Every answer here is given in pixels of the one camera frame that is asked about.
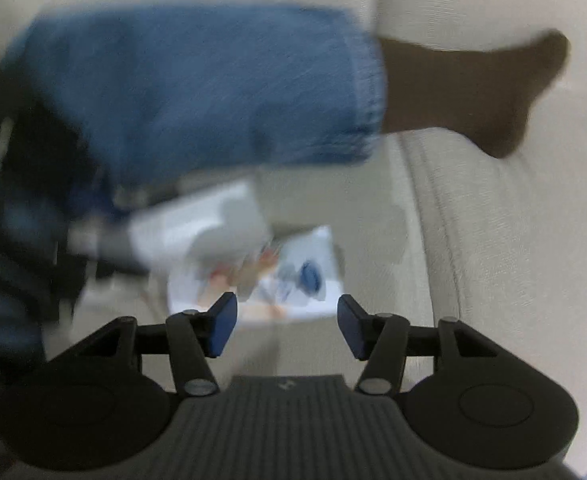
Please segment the brown sock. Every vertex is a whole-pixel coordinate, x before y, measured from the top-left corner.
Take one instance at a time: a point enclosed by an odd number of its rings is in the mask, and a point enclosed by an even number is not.
[[[520,145],[531,104],[560,73],[569,52],[569,40],[556,30],[491,52],[380,42],[388,81],[383,131],[440,126],[496,158]]]

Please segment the ribbed gray surface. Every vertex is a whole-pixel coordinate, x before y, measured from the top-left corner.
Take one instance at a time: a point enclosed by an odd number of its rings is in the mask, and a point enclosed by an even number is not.
[[[225,393],[182,403],[168,430],[118,466],[56,474],[26,466],[11,479],[299,480],[571,479],[558,465],[488,472],[423,444],[395,403],[351,392],[340,376],[236,378]]]

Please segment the denim cloth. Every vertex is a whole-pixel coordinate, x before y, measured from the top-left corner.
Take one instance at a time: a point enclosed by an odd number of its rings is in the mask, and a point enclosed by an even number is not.
[[[204,168],[364,160],[385,107],[377,43],[329,8],[171,2],[46,14],[5,63],[125,186]]]

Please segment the beige couch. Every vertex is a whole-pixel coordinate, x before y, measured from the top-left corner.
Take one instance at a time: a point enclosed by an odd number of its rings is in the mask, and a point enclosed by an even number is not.
[[[80,1],[95,0],[0,0],[0,54],[43,7]],[[419,324],[461,317],[563,384],[581,415],[566,461],[587,474],[587,0],[297,1],[349,7],[370,30],[440,48],[504,46],[547,27],[572,41],[566,74],[507,160],[432,129],[386,140],[360,168],[261,172],[258,182],[272,221],[332,225],[347,290],[372,311]],[[360,370],[333,320],[245,331],[214,367],[350,381]]]

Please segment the blue denim jeans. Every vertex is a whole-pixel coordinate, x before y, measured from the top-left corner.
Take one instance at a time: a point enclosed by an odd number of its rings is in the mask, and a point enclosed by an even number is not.
[[[125,186],[204,168],[364,160],[385,109],[377,42],[329,8],[168,2],[45,14],[5,63]]]

